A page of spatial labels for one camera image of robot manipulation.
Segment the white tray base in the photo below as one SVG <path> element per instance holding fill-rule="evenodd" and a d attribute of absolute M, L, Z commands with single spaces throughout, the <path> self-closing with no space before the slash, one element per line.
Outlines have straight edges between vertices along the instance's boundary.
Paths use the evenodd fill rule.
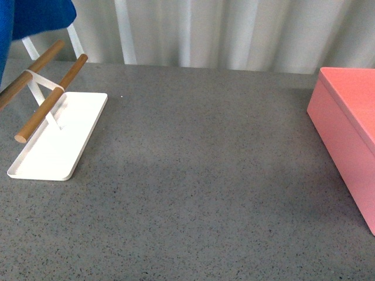
<path fill-rule="evenodd" d="M 68 180 L 107 102 L 107 94 L 66 92 L 8 170 L 15 179 Z"/>

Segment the blue fabric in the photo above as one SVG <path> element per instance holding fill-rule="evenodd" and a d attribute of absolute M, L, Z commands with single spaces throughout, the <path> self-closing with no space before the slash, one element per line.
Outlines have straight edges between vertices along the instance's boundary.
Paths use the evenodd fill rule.
<path fill-rule="evenodd" d="M 0 0 L 0 81 L 12 40 L 66 28 L 76 16 L 71 0 Z"/>

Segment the curtain fold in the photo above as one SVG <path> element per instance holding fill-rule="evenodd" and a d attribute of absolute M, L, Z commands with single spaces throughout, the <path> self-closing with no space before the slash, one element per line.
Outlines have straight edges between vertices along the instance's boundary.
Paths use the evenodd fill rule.
<path fill-rule="evenodd" d="M 73 3 L 74 27 L 91 62 L 306 74 L 322 66 L 375 65 L 375 1 Z M 46 36 L 58 39 L 56 34 L 36 35 L 32 41 L 41 46 Z M 67 33 L 59 36 L 69 41 Z M 27 57 L 27 53 L 14 43 L 11 57 Z"/>

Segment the wooden dowel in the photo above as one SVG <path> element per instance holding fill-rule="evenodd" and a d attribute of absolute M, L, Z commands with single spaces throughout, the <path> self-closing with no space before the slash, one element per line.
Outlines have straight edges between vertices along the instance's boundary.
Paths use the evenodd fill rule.
<path fill-rule="evenodd" d="M 57 53 L 63 48 L 64 41 L 58 40 L 48 50 L 46 50 L 34 63 L 29 66 L 29 70 L 35 73 L 39 72 Z M 22 90 L 28 82 L 31 81 L 33 75 L 24 71 L 13 82 L 8 85 L 3 92 L 0 93 L 0 111 L 6 107 L 12 98 Z"/>
<path fill-rule="evenodd" d="M 87 56 L 82 54 L 75 64 L 71 67 L 71 69 L 67 72 L 64 78 L 59 83 L 64 89 L 68 87 L 70 82 L 75 78 L 77 73 L 83 67 L 84 63 L 87 60 Z M 50 95 L 43 101 L 40 107 L 35 111 L 35 113 L 31 116 L 31 118 L 27 121 L 27 123 L 22 127 L 22 129 L 15 135 L 15 140 L 20 143 L 26 143 L 30 138 L 31 134 L 34 133 L 35 129 L 42 123 L 43 119 L 46 117 L 48 112 L 53 108 L 55 103 L 59 100 L 59 98 L 63 95 L 64 91 L 56 87 Z"/>

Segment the speckled gray surface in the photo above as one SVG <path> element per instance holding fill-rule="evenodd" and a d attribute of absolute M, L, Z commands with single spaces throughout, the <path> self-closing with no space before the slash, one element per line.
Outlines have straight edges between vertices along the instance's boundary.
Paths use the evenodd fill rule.
<path fill-rule="evenodd" d="M 315 81 L 86 64 L 69 90 L 109 100 L 64 182 L 6 175 L 22 91 L 0 112 L 0 280 L 374 280 L 375 237 L 306 114 Z"/>

